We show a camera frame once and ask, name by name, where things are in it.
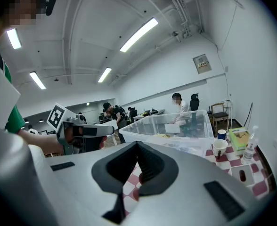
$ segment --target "clear plastic container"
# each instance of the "clear plastic container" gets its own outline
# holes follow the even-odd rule
[[[205,110],[147,116],[119,132],[126,142],[149,142],[202,157],[206,150],[212,148],[214,140],[210,119]]]

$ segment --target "green shirt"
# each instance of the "green shirt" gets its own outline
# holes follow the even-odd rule
[[[5,62],[3,62],[1,56],[0,56],[0,69],[4,71],[4,74],[8,79],[8,81],[12,83],[12,78],[11,78],[11,74],[8,69],[8,66],[5,64]],[[25,121],[23,120],[21,114],[17,109],[17,106],[15,105],[8,118],[8,122],[5,128],[8,130],[8,132],[17,133],[20,130],[20,128],[22,128],[24,125],[25,125]]]

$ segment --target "green box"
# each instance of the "green box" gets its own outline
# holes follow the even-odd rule
[[[244,150],[247,146],[250,134],[244,127],[229,129],[229,137],[237,151]]]

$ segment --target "blue cup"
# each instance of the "blue cup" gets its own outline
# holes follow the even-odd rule
[[[225,140],[226,136],[227,136],[226,130],[218,130],[217,131],[217,139]]]

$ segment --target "fluorescent light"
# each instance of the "fluorescent light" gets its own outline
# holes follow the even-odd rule
[[[109,74],[110,71],[111,71],[111,68],[106,68],[98,82],[102,83],[103,80],[106,78],[106,76]]]
[[[44,84],[41,82],[41,80],[39,79],[38,75],[36,74],[36,72],[31,72],[30,76],[36,82],[36,84],[40,87],[40,89],[46,89]]]
[[[21,48],[21,44],[17,35],[16,29],[11,29],[7,31],[8,38],[13,46],[13,49]]]
[[[126,52],[136,41],[140,39],[146,32],[156,26],[158,22],[155,18],[150,19],[145,23],[120,49],[121,52]]]

